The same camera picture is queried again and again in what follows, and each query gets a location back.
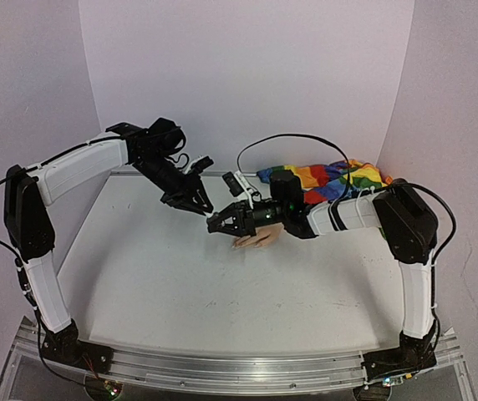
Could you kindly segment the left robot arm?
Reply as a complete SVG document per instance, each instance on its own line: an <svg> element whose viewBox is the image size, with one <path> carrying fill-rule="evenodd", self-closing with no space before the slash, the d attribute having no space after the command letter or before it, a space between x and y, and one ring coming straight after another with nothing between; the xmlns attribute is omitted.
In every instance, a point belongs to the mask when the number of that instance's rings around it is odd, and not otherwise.
<svg viewBox="0 0 478 401"><path fill-rule="evenodd" d="M41 323L57 333L50 347L64 363L81 362L84 345L63 332L73 323L58 273L111 173L128 166L160 190L161 203L201 216L212 213L201 174L213 161L200 155L179 166L186 142L182 128L169 119L148 128L120 122L44 161L8 170L4 225L23 270L24 293Z"/></svg>

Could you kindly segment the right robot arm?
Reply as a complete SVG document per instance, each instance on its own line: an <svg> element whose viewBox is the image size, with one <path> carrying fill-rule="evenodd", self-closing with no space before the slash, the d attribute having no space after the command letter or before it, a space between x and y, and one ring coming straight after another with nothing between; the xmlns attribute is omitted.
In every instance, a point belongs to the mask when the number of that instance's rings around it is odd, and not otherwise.
<svg viewBox="0 0 478 401"><path fill-rule="evenodd" d="M438 219L408 182L396 180L386 187L360 190L348 200L309 205L299 178L290 170L271 174L267 199L253 200L240 172L225 174L224 181L237 200L207 219L210 233L254 236L257 229L280 223L288 234L306 240L335 232L380 229L402 274L402 333L422 339L430 332Z"/></svg>

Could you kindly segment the mannequin hand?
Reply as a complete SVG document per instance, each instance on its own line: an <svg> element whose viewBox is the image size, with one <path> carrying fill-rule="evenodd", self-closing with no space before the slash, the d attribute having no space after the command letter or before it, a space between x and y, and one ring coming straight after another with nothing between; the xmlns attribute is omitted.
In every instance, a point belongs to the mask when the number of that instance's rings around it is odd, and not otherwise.
<svg viewBox="0 0 478 401"><path fill-rule="evenodd" d="M234 249L259 248L271 245L282 233L283 225L277 223L258 227L254 236L238 237L232 243Z"/></svg>

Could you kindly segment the rainbow striped jacket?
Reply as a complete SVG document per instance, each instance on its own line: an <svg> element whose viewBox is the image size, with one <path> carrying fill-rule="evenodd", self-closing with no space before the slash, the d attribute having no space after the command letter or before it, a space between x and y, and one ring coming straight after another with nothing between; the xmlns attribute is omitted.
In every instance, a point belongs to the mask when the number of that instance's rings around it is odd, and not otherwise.
<svg viewBox="0 0 478 401"><path fill-rule="evenodd" d="M299 178L304 201L310 205L338 199L344 193L348 177L350 187L344 199L370 187L385 187L394 180L391 176L384 175L376 165L354 159L348 162L340 160L329 165L278 165L259 170L257 177L262 183L268 184L270 175L279 170L290 170Z"/></svg>

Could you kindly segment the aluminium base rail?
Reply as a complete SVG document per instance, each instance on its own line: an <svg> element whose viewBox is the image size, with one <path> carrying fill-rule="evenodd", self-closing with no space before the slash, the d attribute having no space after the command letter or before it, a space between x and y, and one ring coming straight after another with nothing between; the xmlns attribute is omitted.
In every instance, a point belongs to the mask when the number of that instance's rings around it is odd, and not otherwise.
<svg viewBox="0 0 478 401"><path fill-rule="evenodd" d="M97 373L99 378L149 388L218 395L283 395L326 393L333 390L386 387L420 382L443 369L451 369L462 398L473 388L457 336L444 335L435 350L435 364L427 368L382 367L368 354L320 353L291 356L195 356L135 348L103 348L93 344L89 363L57 362L34 324L22 322L14 349L44 360L50 368Z"/></svg>

